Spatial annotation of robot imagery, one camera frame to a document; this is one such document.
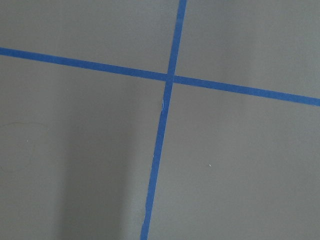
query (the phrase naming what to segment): concrete floor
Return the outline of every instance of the concrete floor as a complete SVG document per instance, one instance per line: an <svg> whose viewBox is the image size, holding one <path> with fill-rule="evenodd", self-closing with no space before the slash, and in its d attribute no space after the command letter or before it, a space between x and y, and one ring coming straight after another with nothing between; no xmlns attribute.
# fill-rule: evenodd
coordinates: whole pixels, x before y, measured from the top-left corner
<svg viewBox="0 0 320 240"><path fill-rule="evenodd" d="M3 0L0 48L165 74L178 6ZM319 16L189 0L175 74L319 99ZM166 83L5 55L0 73L0 239L140 239ZM174 83L148 239L320 239L319 119Z"/></svg>

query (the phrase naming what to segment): gray floor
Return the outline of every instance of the gray floor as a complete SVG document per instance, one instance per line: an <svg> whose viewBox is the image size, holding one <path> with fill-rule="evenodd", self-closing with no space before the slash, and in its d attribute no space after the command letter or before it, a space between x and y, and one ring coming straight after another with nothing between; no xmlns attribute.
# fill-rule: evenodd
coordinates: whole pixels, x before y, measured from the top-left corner
<svg viewBox="0 0 320 240"><path fill-rule="evenodd" d="M178 3L3 0L0 47L166 73ZM176 75L320 98L319 16L189 0ZM0 239L140 239L165 83L8 56L0 73ZM174 84L148 239L320 239L319 119Z"/></svg>

